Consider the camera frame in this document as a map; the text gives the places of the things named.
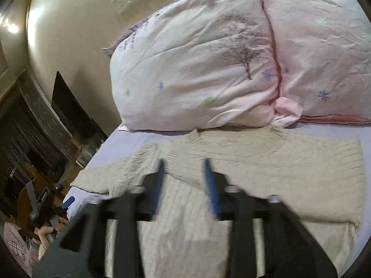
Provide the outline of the person's left hand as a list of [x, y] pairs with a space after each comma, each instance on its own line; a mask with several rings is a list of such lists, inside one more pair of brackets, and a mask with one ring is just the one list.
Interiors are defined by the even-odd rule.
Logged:
[[59, 225], [56, 228], [44, 225], [38, 230], [38, 236], [45, 250], [48, 250], [50, 246], [50, 241], [48, 240], [48, 236], [57, 235], [64, 228], [65, 228], [65, 224], [59, 223]]

